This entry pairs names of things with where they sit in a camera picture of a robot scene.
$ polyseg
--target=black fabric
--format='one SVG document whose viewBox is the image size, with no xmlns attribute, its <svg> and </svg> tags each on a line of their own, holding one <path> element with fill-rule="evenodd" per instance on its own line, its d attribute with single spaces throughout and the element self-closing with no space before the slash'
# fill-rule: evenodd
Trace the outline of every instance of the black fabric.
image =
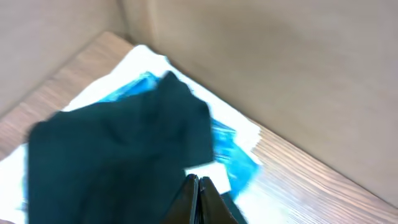
<svg viewBox="0 0 398 224">
<path fill-rule="evenodd" d="M 29 223 L 160 223 L 213 160 L 206 103 L 169 73 L 153 91 L 58 112 L 29 135 Z"/>
</svg>

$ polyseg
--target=wooden surface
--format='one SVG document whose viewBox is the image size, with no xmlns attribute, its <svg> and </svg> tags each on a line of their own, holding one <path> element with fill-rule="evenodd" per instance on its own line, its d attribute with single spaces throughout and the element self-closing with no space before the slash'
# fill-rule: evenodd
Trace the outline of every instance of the wooden surface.
<svg viewBox="0 0 398 224">
<path fill-rule="evenodd" d="M 0 159 L 23 141 L 33 123 L 65 107 L 93 80 L 108 74 L 131 49 L 119 37 L 104 33 L 46 80 L 0 120 Z M 261 136 L 254 153 L 264 167 L 256 185 L 281 211 L 284 223 L 398 223 L 396 208 L 270 130 L 262 128 Z M 267 215 L 263 221 L 279 223 Z"/>
</svg>

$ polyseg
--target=black wallet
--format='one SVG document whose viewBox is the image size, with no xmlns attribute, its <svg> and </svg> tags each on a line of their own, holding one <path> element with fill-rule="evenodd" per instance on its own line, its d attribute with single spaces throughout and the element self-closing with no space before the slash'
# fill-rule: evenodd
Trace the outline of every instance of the black wallet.
<svg viewBox="0 0 398 224">
<path fill-rule="evenodd" d="M 238 224 L 208 177 L 190 174 L 162 224 Z"/>
</svg>

